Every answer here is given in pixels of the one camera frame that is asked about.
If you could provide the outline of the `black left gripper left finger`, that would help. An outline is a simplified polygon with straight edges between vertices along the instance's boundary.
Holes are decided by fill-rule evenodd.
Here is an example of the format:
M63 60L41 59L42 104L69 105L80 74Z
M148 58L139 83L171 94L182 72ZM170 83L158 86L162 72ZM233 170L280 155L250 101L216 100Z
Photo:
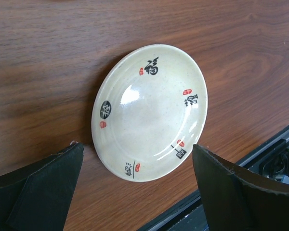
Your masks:
M61 231L84 157L82 143L0 176L0 231Z

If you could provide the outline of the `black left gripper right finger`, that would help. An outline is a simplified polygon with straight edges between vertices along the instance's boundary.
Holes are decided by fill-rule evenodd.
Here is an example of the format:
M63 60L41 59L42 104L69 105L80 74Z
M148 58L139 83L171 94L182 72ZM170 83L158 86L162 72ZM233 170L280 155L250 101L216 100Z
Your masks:
M211 231L289 231L289 185L195 144L193 168Z

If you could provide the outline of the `cream plate with calligraphy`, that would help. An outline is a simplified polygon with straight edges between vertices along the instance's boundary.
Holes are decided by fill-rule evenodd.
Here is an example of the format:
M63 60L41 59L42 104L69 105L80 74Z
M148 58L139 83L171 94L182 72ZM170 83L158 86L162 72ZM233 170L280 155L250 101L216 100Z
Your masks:
M205 126L208 91L195 60L166 44L141 47L108 73L92 109L92 140L115 176L147 182L190 155Z

